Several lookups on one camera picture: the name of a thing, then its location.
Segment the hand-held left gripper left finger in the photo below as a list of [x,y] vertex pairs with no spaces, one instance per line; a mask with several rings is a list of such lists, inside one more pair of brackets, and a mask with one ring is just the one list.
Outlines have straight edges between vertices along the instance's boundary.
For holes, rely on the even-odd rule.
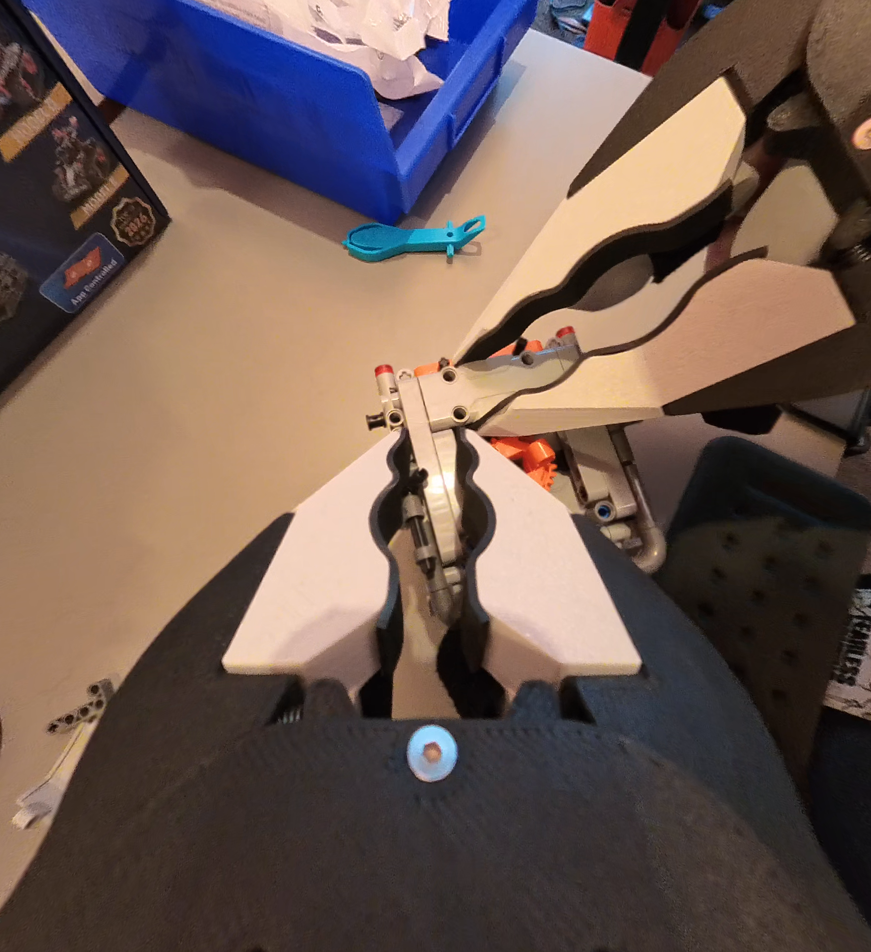
[[292,513],[223,655],[227,673],[361,688],[381,669],[377,624],[398,589],[370,514],[394,484],[396,446],[395,439],[381,440]]

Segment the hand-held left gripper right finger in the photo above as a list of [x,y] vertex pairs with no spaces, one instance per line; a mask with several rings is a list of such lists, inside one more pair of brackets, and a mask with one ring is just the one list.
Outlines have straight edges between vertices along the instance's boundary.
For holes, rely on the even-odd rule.
[[633,676],[641,656],[570,511],[479,436],[470,453],[465,516],[487,523],[466,568],[487,641],[476,663],[505,688],[569,677]]

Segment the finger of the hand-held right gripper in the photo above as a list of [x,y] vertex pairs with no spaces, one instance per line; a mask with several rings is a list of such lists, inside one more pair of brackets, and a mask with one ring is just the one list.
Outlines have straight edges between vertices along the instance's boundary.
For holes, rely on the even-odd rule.
[[577,303],[628,257],[678,251],[724,221],[747,114],[718,77],[552,213],[453,357],[483,361]]
[[653,419],[681,398],[854,325],[828,271],[746,258],[697,282],[643,338],[584,353],[556,383],[504,400],[477,430],[532,435]]

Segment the grey toy brick model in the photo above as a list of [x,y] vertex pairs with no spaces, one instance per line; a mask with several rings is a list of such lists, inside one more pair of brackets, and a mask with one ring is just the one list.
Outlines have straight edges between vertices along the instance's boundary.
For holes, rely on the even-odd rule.
[[446,625],[462,614],[465,563],[476,545],[475,529],[463,527],[463,517],[474,514],[457,474],[463,432],[487,439],[544,488],[553,481],[545,470],[561,454],[584,514],[647,574],[664,564],[666,538],[625,432],[660,411],[622,407],[618,396],[596,384],[589,365],[601,356],[607,353],[583,352],[573,328],[562,327],[546,344],[520,339],[471,363],[376,368],[382,410],[367,416],[367,425],[405,436],[402,524],[427,584],[429,609]]

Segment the teal brick separator tool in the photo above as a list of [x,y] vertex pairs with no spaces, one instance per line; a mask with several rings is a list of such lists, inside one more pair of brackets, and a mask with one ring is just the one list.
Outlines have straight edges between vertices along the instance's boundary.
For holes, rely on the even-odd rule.
[[364,263],[379,263],[408,254],[441,254],[451,261],[485,230],[487,219],[478,215],[441,228],[399,228],[367,223],[350,230],[342,241],[348,254]]

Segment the small dark toy part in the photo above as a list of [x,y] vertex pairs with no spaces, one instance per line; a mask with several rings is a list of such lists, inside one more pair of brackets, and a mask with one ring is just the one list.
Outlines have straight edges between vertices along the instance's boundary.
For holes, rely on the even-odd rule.
[[109,678],[88,685],[82,703],[50,720],[46,725],[46,733],[62,736],[97,722],[114,696],[115,690],[114,683]]

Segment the clear plastic bags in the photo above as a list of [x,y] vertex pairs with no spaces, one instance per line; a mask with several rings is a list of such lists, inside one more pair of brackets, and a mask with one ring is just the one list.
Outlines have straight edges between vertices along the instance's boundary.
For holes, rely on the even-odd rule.
[[287,41],[352,65],[374,91],[402,100],[443,86],[419,53],[449,40],[450,1],[264,1],[270,29]]

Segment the small grey toy part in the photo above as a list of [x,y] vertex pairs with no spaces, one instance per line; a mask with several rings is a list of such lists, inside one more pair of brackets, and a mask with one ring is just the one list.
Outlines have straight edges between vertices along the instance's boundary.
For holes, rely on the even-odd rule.
[[37,785],[16,800],[12,826],[19,831],[50,823],[58,813],[72,776],[96,731],[96,724],[85,724],[72,734],[49,773]]

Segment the blue plastic bin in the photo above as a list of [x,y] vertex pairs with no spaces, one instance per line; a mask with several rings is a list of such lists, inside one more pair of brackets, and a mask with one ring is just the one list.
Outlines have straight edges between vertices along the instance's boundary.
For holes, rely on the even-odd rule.
[[368,76],[200,2],[26,7],[106,98],[370,220],[411,211],[531,26],[536,2],[452,2],[422,63],[444,84],[385,127]]

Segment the robot kit box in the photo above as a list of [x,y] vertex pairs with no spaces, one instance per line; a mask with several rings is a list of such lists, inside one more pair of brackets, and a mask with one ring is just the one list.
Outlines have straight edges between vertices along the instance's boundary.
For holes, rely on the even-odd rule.
[[35,18],[0,1],[0,397],[169,223]]

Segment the red metal frame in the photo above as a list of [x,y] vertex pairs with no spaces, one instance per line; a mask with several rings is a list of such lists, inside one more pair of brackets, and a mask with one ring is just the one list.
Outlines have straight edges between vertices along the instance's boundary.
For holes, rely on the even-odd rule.
[[594,1],[583,49],[654,77],[703,1]]

